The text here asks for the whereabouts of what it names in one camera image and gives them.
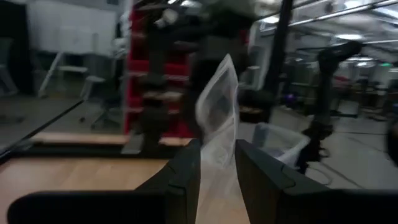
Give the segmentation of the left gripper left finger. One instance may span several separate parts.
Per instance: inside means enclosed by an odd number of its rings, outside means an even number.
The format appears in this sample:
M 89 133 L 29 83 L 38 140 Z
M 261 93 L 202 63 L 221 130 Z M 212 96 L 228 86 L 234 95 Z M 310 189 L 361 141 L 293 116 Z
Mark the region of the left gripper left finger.
M 135 189 L 138 223 L 194 224 L 201 181 L 201 142 L 194 139 Z

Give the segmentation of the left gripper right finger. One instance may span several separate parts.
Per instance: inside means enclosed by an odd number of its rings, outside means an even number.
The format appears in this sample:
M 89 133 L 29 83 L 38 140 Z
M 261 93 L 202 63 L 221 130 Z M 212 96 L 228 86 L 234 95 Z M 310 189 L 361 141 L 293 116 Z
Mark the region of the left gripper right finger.
M 236 168 L 250 223 L 328 223 L 328 188 L 254 147 L 236 141 Z

